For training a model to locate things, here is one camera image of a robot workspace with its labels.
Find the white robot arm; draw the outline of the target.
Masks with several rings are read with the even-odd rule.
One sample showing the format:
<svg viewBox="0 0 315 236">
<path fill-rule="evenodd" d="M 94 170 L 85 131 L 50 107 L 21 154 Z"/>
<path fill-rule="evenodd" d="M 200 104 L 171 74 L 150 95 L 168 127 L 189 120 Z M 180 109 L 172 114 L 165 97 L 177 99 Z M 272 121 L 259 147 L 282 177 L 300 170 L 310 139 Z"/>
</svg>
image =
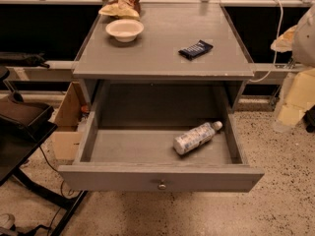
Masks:
<svg viewBox="0 0 315 236">
<path fill-rule="evenodd" d="M 315 5 L 297 24 L 292 42 L 292 56 L 305 66 L 315 67 Z"/>
</svg>

